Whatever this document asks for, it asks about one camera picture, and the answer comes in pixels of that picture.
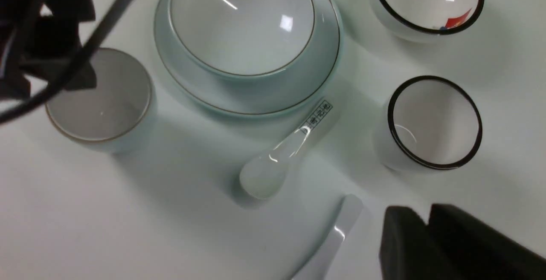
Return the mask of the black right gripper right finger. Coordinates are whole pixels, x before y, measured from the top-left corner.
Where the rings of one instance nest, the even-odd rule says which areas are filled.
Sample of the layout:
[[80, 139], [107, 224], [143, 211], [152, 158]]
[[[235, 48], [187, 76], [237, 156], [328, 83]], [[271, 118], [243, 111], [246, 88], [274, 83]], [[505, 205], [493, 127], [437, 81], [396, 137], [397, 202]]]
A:
[[384, 280], [546, 277], [544, 257], [450, 204], [433, 204], [427, 222], [406, 206], [386, 208], [379, 259]]

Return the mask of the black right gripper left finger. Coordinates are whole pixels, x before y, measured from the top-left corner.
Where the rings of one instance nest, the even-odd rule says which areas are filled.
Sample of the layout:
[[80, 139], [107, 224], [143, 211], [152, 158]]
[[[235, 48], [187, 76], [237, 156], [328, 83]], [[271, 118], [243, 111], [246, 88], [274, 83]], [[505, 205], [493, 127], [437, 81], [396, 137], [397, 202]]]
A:
[[1, 0], [1, 100], [30, 97], [26, 75], [52, 81], [81, 49], [93, 0]]

